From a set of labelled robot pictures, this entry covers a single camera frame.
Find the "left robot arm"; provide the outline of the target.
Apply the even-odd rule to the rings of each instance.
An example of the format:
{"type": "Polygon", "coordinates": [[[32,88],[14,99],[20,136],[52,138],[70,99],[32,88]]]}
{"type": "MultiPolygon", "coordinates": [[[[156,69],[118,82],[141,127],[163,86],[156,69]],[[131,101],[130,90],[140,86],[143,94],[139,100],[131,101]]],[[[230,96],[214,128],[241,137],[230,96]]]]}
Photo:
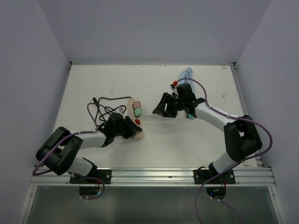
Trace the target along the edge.
{"type": "Polygon", "coordinates": [[[38,149],[36,159],[39,163],[33,175],[42,175],[43,173],[37,173],[37,170],[45,165],[56,175],[66,172],[78,174],[86,183],[92,183],[97,178],[96,166],[84,158],[77,157],[78,151],[107,147],[116,137],[129,139],[140,132],[142,128],[139,125],[129,116],[123,117],[119,113],[112,113],[108,121],[95,131],[71,132],[61,126],[38,149]]]}

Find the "beige power strip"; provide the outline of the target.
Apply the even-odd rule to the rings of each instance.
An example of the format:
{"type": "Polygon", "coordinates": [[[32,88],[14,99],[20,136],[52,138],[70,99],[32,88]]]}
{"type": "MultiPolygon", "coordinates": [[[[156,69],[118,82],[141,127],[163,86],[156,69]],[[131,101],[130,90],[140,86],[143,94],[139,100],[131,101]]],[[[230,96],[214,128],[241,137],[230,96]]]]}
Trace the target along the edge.
{"type": "Polygon", "coordinates": [[[128,100],[128,103],[127,103],[128,116],[136,125],[138,125],[139,127],[141,127],[143,129],[141,116],[136,118],[136,117],[134,117],[134,114],[133,114],[133,111],[134,111],[133,102],[134,101],[138,101],[138,100],[136,100],[134,98],[130,98],[128,100]]]}

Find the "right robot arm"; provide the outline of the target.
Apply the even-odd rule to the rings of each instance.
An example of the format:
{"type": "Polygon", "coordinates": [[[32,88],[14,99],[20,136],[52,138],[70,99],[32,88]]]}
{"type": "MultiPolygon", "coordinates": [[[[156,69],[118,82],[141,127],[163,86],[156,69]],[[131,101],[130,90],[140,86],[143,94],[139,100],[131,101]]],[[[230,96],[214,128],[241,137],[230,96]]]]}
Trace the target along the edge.
{"type": "Polygon", "coordinates": [[[213,183],[224,179],[228,168],[238,164],[262,148],[262,142],[248,115],[232,119],[222,111],[207,105],[207,100],[196,98],[189,84],[172,86],[174,93],[163,93],[153,114],[175,118],[179,111],[201,119],[224,133],[226,151],[207,170],[206,177],[213,183]]]}

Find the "teal usb charger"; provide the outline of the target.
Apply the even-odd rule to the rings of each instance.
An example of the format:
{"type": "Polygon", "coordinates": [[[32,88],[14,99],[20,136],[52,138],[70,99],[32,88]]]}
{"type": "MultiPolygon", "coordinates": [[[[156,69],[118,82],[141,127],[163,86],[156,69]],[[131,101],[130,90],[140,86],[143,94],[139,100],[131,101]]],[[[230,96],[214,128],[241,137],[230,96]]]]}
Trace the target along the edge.
{"type": "Polygon", "coordinates": [[[190,114],[186,114],[185,117],[190,120],[194,120],[194,117],[190,114]]]}

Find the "pink charger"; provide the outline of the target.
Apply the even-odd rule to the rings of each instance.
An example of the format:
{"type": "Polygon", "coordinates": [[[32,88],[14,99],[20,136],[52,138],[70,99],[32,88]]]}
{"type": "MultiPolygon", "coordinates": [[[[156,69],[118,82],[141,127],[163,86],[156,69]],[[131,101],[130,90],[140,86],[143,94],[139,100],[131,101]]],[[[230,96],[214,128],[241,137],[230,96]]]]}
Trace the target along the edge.
{"type": "Polygon", "coordinates": [[[137,108],[141,108],[142,104],[140,101],[134,101],[133,102],[133,109],[136,110],[137,108]]]}

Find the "green plug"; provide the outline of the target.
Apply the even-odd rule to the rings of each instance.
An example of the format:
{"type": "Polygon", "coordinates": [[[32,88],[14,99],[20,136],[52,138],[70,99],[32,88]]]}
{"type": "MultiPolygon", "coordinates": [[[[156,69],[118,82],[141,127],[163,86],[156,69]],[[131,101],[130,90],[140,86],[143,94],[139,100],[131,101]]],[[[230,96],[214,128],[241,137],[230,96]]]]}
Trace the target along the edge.
{"type": "Polygon", "coordinates": [[[142,108],[138,107],[138,108],[134,109],[133,114],[134,114],[134,117],[136,117],[136,118],[142,116],[142,114],[143,114],[142,108]]]}

